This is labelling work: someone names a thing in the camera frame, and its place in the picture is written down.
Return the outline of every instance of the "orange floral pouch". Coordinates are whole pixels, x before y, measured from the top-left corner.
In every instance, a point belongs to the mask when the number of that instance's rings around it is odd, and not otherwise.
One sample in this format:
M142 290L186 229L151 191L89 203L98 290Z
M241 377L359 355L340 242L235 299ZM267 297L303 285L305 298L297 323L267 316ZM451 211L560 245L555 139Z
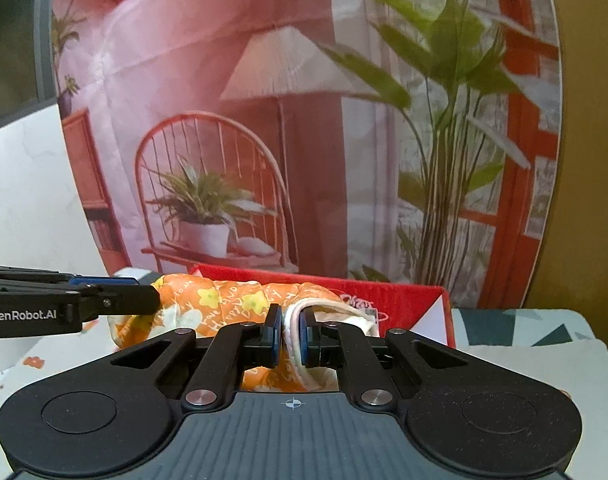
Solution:
M279 304L284 312L291 304L310 298L319 298L322 306L324 303L342 304L338 296L314 283L260 285L257 282L213 281L189 274L168 274L153 286L161 298L161 305L154 316L109 318L110 332L118 347L127 348L179 327L194 329L197 337L210 337L227 324L248 320L261 323L271 303ZM289 354L282 347L277 368L248 370L244 374L242 388L283 392L310 389L299 377L293 370Z

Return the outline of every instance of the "chair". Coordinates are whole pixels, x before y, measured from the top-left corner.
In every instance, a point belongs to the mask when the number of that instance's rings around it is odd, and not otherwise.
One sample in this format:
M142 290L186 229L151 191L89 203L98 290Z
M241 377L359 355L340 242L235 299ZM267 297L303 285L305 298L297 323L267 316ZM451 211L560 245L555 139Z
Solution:
M148 203L166 193L160 173L180 174L180 156L197 171L225 175L229 183L252 191L255 202L277 213L276 216L253 214L252 224L237 223L240 237L259 238L275 250L274 254L228 253L225 258L216 258L183 246L178 239L177 220L169 221L167 214L155 212L156 206ZM162 262L187 269L197 263L207 263L297 272L293 264L293 260L297 261L297 245L290 200L277 161L259 137L242 124L209 112L188 112L162 121L139 144L135 178L149 240L149 247L142 252L155 257L158 272L163 272Z

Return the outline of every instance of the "yellow-brown wall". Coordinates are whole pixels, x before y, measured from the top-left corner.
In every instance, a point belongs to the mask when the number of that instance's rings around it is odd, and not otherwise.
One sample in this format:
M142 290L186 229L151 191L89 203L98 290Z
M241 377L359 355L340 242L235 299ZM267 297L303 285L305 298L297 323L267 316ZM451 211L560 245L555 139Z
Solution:
M608 345L608 0L554 0L564 110L556 192L526 308L582 313Z

